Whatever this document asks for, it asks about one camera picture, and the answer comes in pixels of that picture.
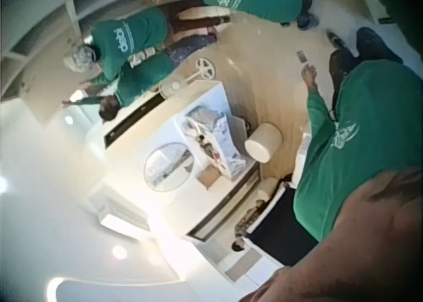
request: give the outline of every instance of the hand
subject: hand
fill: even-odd
[[[301,71],[301,77],[303,78],[304,83],[309,89],[317,86],[316,76],[317,71],[314,65],[306,64],[303,70]]]
[[[61,102],[61,107],[62,108],[67,108],[67,107],[72,106],[72,105],[73,105],[73,103],[70,100],[63,100]]]

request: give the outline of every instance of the hair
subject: hair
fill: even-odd
[[[99,110],[98,114],[100,115],[101,119],[103,119],[105,122],[111,122],[113,119],[116,118],[120,109],[121,107],[118,105],[108,105],[104,108],[104,110]]]
[[[241,247],[241,246],[239,246],[239,245],[237,245],[237,243],[235,241],[232,243],[231,248],[235,252],[240,252],[240,251],[243,251],[244,250],[244,248]]]

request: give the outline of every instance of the phone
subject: phone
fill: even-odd
[[[298,56],[299,61],[300,61],[302,64],[304,64],[305,62],[307,62],[307,58],[305,57],[304,52],[302,52],[302,51],[298,51],[298,52],[297,52],[297,56]]]

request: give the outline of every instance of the mirror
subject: mirror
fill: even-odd
[[[194,167],[194,157],[183,143],[168,143],[147,158],[144,178],[157,192],[169,192],[188,180]]]

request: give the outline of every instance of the white stool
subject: white stool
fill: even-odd
[[[278,185],[278,180],[275,178],[266,178],[257,188],[258,198],[264,201],[268,201],[272,197],[273,191],[275,190],[276,185]]]
[[[245,141],[245,149],[254,160],[267,163],[281,143],[280,131],[275,126],[264,123]]]

